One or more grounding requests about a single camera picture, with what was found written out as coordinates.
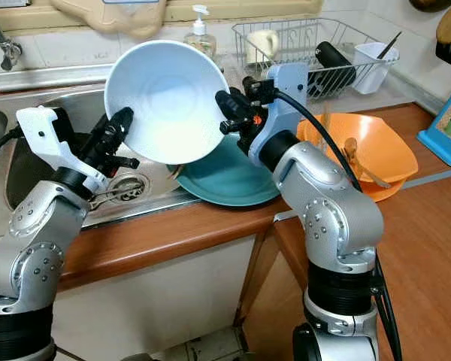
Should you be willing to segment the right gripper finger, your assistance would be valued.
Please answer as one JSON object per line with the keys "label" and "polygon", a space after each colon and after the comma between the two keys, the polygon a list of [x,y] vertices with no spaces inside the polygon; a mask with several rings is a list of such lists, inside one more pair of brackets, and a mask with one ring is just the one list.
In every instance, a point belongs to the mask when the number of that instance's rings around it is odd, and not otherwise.
{"label": "right gripper finger", "polygon": [[216,93],[216,105],[225,117],[221,125],[254,124],[256,110],[253,110],[252,102],[237,87],[219,90]]}

